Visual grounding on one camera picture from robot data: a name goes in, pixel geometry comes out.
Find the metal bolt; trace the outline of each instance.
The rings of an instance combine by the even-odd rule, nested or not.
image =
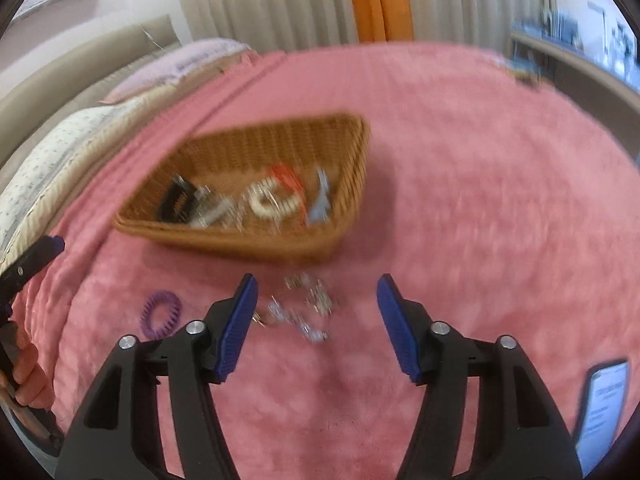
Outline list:
[[[442,321],[436,321],[431,325],[431,331],[434,334],[447,335],[449,332],[451,332],[451,327]]]
[[[502,348],[507,348],[509,350],[513,350],[514,348],[516,348],[516,346],[518,346],[518,343],[510,335],[503,335],[500,338],[500,346],[502,346]]]
[[[132,335],[126,335],[120,339],[118,346],[123,350],[128,350],[129,348],[133,348],[136,345],[136,338]]]
[[[204,332],[205,324],[201,321],[191,321],[187,325],[187,333],[191,335],[201,334]]]

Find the pink bedspread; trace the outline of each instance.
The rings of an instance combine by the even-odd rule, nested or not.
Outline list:
[[[70,208],[57,228],[68,249],[16,303],[54,374],[63,428],[118,338],[141,336],[155,290],[182,298],[186,322],[228,297],[243,273],[266,298],[288,271],[115,232],[122,200],[193,133],[333,110],[372,126],[360,219],[335,259],[314,269],[340,309],[319,346],[292,328],[252,327],[236,373],[214,389],[243,478],[395,478],[422,392],[401,374],[377,311],[384,272],[466,336],[513,334],[570,427],[588,368],[629,356],[637,376],[640,177],[609,134],[477,50],[336,48],[269,56],[201,88],[146,127]],[[639,400],[634,380],[624,422]],[[166,429],[166,390],[160,405]],[[175,437],[164,437],[169,470],[180,471]],[[468,436],[463,454],[470,446]]]

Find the wall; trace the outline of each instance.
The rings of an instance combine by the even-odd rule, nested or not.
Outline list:
[[[594,54],[602,50],[602,15],[588,7],[589,1],[607,11],[609,34],[611,34],[611,29],[617,26],[618,21],[624,23],[627,28],[628,23],[613,0],[558,0],[558,9],[562,12],[568,12],[578,20],[585,50]]]
[[[169,14],[181,42],[191,33],[179,0],[62,0],[12,25],[0,40],[0,98],[70,49]]]

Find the human hand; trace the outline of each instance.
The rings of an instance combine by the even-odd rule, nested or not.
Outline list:
[[[49,410],[55,400],[53,384],[38,364],[36,345],[20,327],[15,335],[15,344],[20,349],[20,356],[14,365],[14,379],[20,384],[15,400],[23,406]],[[6,376],[0,372],[0,388],[8,385]]]

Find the wicker basket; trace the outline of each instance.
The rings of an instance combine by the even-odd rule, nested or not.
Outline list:
[[[321,260],[353,224],[364,190],[369,144],[365,120],[349,114],[243,126],[180,145],[124,204],[114,226],[127,234],[175,246],[261,260]],[[238,197],[263,179],[269,167],[289,164],[305,186],[307,203],[318,197],[318,168],[330,182],[330,221],[307,227],[300,216],[279,232],[270,222],[247,217],[243,231],[212,226],[197,230],[156,221],[174,176]]]

